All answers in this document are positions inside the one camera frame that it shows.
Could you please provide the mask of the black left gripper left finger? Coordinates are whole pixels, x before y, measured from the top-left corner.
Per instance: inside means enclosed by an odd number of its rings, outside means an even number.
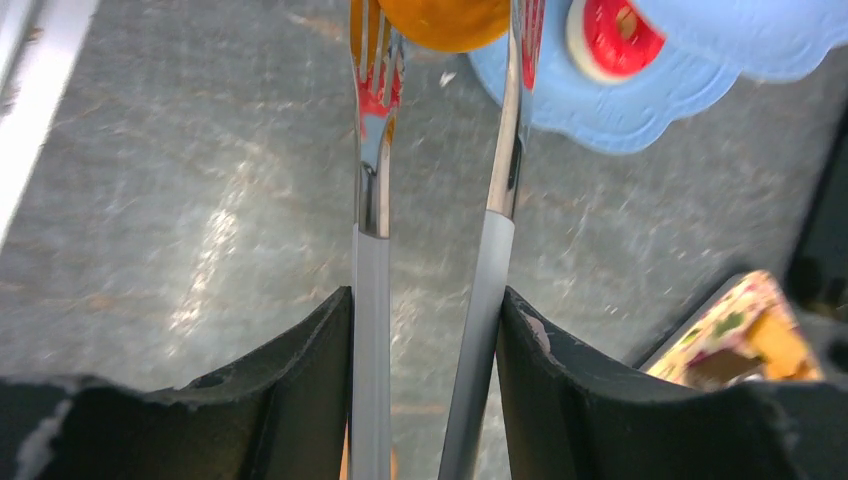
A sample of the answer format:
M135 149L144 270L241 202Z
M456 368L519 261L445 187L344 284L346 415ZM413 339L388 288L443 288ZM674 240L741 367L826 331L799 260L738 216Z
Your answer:
M1 380L5 479L335 479L349 411L352 295L181 389L93 376Z

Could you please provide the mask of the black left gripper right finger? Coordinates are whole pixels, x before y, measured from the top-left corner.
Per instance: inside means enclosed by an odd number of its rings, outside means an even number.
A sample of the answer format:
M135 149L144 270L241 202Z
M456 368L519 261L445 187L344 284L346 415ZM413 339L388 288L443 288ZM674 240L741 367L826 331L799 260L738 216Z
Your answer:
M560 329L512 289L497 367L515 479L843 479L847 389L668 383Z

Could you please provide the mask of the silver serving tongs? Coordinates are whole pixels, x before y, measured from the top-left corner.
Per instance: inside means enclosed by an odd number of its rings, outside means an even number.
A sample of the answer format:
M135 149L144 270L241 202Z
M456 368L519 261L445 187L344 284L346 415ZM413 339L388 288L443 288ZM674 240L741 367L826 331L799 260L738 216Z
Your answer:
M438 475L470 479L495 359L515 224L520 167L532 102L545 5L510 5L501 119L472 292ZM404 80L401 34L375 1L350 5L350 58L356 95L353 215L352 479L391 475L390 152Z

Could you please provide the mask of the red glazed donut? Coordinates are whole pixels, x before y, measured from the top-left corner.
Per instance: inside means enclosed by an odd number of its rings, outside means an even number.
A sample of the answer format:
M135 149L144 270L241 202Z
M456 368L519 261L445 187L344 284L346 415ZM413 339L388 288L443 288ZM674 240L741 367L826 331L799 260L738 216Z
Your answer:
M626 0L573 0L566 18L572 61L593 81L624 83L650 66L665 45Z

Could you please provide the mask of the orange glazed donut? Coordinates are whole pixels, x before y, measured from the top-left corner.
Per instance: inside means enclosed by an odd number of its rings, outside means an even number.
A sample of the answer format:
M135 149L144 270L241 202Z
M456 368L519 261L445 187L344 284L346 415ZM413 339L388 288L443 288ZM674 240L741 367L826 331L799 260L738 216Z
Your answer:
M379 5L404 37L443 53L482 48L510 24L507 0L380 0Z

